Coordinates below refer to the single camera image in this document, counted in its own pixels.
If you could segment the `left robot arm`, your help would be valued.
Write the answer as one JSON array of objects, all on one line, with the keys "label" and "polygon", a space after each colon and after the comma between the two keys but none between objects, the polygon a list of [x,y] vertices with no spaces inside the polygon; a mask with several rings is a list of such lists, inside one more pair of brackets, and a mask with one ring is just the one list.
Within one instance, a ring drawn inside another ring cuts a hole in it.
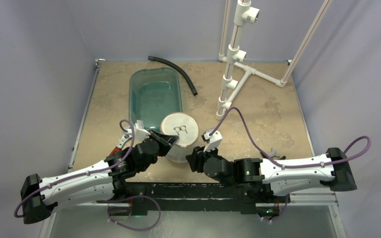
[{"label": "left robot arm", "polygon": [[146,171],[159,157],[166,156],[178,140],[178,135],[150,130],[142,142],[85,169],[50,178],[29,175],[14,216],[22,218],[25,224],[34,224],[67,206],[91,201],[124,202],[128,196],[126,179]]}]

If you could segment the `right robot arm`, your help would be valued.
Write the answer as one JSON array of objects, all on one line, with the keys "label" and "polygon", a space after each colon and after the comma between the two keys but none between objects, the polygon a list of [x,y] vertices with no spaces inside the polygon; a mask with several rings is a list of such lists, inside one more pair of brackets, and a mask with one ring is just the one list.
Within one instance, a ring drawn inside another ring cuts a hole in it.
[{"label": "right robot arm", "polygon": [[282,162],[262,158],[231,162],[218,155],[217,149],[207,152],[197,146],[186,160],[192,172],[204,173],[224,187],[259,194],[266,202],[295,191],[322,186],[336,192],[357,189],[347,156],[339,148],[329,148],[314,157]]}]

